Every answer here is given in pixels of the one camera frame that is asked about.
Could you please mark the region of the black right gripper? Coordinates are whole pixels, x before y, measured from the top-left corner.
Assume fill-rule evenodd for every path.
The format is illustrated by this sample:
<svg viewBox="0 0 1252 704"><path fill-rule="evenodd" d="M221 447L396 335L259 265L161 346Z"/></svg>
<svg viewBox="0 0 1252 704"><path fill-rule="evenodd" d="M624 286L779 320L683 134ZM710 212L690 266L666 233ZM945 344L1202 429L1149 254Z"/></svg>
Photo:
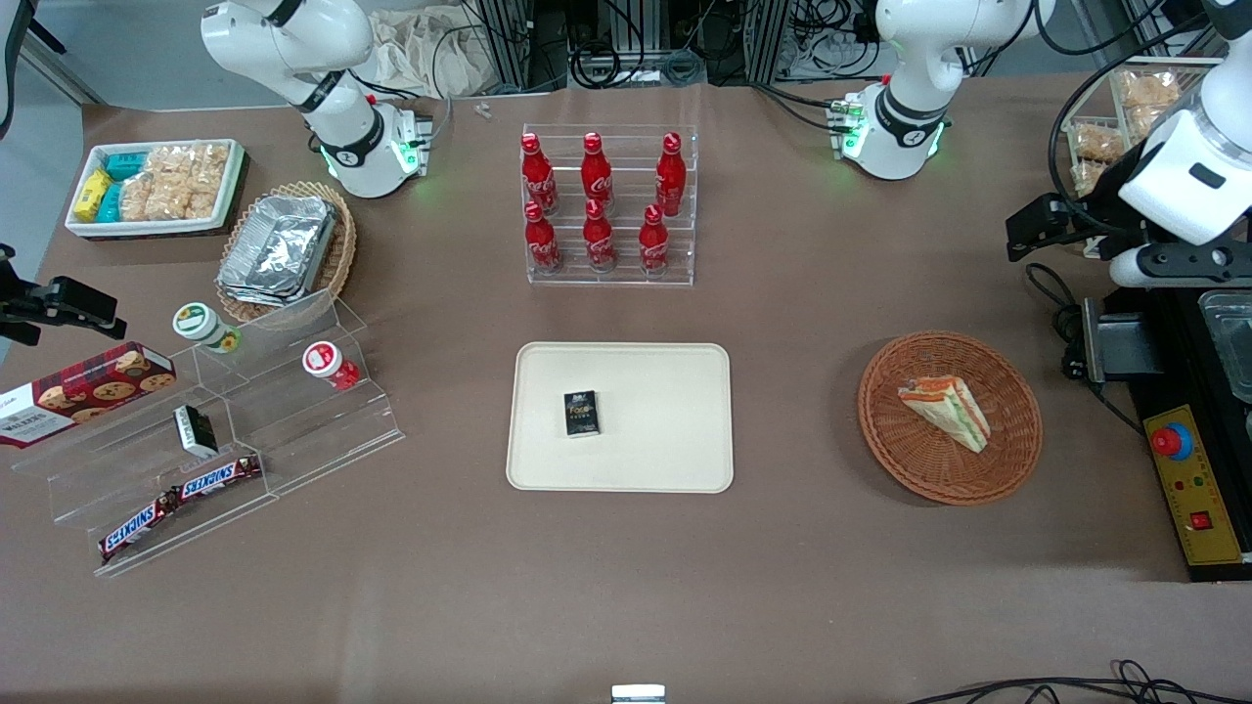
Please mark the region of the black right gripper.
<svg viewBox="0 0 1252 704"><path fill-rule="evenodd" d="M31 284L13 268L13 246L1 246L1 334L18 344L35 347L41 326L71 326L91 329L110 339L125 339L128 324L116 316L85 312L115 312L116 299L71 277L59 277L59 309L45 299L41 286Z"/></svg>

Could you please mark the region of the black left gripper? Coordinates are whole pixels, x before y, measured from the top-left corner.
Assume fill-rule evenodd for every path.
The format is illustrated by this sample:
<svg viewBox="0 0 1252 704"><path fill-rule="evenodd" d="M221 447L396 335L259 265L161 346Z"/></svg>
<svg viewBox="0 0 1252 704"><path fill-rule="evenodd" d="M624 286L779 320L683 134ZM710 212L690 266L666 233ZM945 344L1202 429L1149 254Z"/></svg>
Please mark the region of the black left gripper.
<svg viewBox="0 0 1252 704"><path fill-rule="evenodd" d="M1058 227L1055 215L1063 227L1059 236L1047 238ZM1024 261L1047 246L1060 246L1085 259L1104 259L1101 246L1107 236L1099 205L1092 205L1087 198L1054 195L1052 200L1030 200L1007 218L1007 261Z"/></svg>

